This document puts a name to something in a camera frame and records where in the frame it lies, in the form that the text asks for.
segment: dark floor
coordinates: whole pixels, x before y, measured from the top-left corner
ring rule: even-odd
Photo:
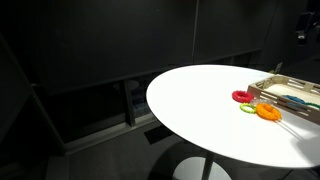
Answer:
[[[150,144],[145,132],[159,127],[155,122],[106,141],[69,157],[51,157],[46,180],[166,180],[175,167],[188,157],[204,157],[206,151],[176,135]],[[276,180],[287,169],[276,169],[217,156],[234,180]],[[307,170],[295,170],[287,180],[313,180]]]

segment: dark wall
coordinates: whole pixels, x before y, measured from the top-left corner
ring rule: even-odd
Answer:
[[[200,0],[195,62],[261,50],[278,0]]]
[[[49,93],[192,63],[196,0],[21,3],[15,31]]]
[[[0,144],[31,94],[12,58],[0,33]]]
[[[294,57],[290,59],[289,66],[300,61],[309,60],[313,56],[320,55],[320,42],[317,41],[317,30],[311,29],[308,33],[308,40],[304,45],[297,45]]]
[[[57,94],[257,51],[270,70],[293,56],[306,1],[199,0],[195,21],[197,0],[12,0],[0,18],[25,70]]]
[[[295,29],[307,0],[280,0],[267,36],[257,69],[269,71],[279,62],[287,66],[297,55],[298,39]]]

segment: table top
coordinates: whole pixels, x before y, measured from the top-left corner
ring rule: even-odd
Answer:
[[[211,152],[272,167],[320,165],[320,126],[281,109],[281,122],[267,121],[232,99],[233,91],[270,76],[234,66],[186,66],[155,78],[147,102],[166,127]]]

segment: wooden tray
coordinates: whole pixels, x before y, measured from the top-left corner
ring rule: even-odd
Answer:
[[[320,85],[304,80],[274,75],[248,86],[248,92],[257,99],[270,99],[278,108],[291,112],[306,120],[320,125],[320,110],[282,97],[291,95],[305,102],[320,105]]]

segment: plastic ring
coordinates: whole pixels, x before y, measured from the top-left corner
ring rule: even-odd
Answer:
[[[252,99],[252,100],[250,101],[250,104],[251,104],[251,105],[254,105],[254,106],[256,106],[256,105],[259,104],[259,103],[264,103],[264,104],[273,105],[273,101],[270,100],[270,99]]]
[[[232,93],[232,98],[240,103],[249,103],[254,96],[246,91],[234,91]]]
[[[246,112],[246,113],[249,113],[249,114],[254,114],[254,113],[256,113],[256,107],[254,107],[254,105],[252,105],[252,104],[242,103],[242,104],[240,104],[240,109],[241,109],[243,112]]]
[[[297,97],[294,97],[294,96],[290,96],[290,95],[284,95],[282,97],[285,97],[287,99],[290,99],[292,101],[295,101],[297,103],[301,103],[301,104],[305,104],[304,100],[300,99],[300,98],[297,98]]]
[[[318,105],[318,104],[311,103],[311,102],[306,102],[305,105],[306,106],[313,106],[313,107],[316,107],[316,108],[318,108],[320,110],[320,105]]]
[[[271,121],[277,121],[281,119],[281,113],[279,110],[271,106],[270,104],[259,103],[256,106],[256,112],[259,117]]]

